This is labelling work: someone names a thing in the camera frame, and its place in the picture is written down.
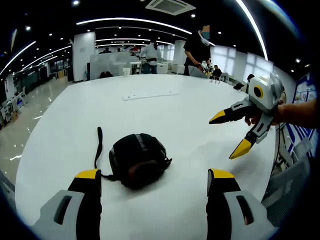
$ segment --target black strap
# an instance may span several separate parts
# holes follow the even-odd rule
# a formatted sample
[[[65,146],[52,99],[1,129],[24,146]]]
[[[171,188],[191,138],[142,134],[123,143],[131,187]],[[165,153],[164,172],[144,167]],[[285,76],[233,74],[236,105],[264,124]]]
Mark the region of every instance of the black strap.
[[[94,158],[94,168],[97,169],[97,160],[102,152],[102,139],[103,139],[103,134],[102,134],[102,129],[100,126],[98,126],[97,128],[98,130],[98,140],[99,140],[99,143],[98,143],[98,148],[96,149],[96,155],[95,155],[95,158]],[[103,175],[101,173],[101,176],[105,179],[109,179],[110,181],[116,181],[117,179],[115,178],[114,175]]]
[[[151,61],[157,61],[157,58],[156,57],[153,57],[153,58],[149,58],[146,60],[147,62],[151,62]]]

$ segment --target yellow circular sensor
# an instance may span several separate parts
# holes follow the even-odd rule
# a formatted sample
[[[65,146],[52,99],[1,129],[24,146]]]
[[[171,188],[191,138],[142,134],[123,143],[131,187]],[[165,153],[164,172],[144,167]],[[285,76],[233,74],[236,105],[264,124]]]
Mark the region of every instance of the yellow circular sensor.
[[[254,86],[253,92],[260,99],[262,99],[262,97],[264,96],[264,92],[262,91],[262,88],[258,85]]]

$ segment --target glossy floor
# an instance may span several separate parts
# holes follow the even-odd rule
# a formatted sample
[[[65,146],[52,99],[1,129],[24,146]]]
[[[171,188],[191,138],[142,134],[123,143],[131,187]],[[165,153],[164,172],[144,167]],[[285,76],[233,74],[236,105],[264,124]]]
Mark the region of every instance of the glossy floor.
[[[56,97],[69,85],[67,77],[52,79],[26,96],[18,119],[0,130],[0,171],[13,184],[28,138]]]

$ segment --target face mask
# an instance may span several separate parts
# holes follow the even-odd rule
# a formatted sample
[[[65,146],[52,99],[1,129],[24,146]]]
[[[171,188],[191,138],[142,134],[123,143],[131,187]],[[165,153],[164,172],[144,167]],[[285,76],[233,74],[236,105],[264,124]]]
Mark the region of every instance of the face mask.
[[[209,39],[210,38],[210,32],[202,32],[202,36],[205,38],[205,39]]]

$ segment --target white table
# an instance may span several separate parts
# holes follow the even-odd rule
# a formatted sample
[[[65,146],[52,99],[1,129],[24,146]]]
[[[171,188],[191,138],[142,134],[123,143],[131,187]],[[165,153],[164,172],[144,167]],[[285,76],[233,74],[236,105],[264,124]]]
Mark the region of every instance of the white table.
[[[178,95],[123,100],[128,95]],[[110,174],[113,144],[132,133],[159,139],[173,158],[163,177],[132,192],[102,179],[101,239],[206,239],[209,168],[229,170],[243,190],[262,199],[275,152],[275,129],[251,151],[228,159],[250,129],[245,121],[209,125],[220,110],[246,95],[221,82],[180,75],[130,75],[67,87],[31,133],[17,170],[18,214],[33,225],[40,208],[76,174],[94,168],[97,126],[103,130],[98,166]]]

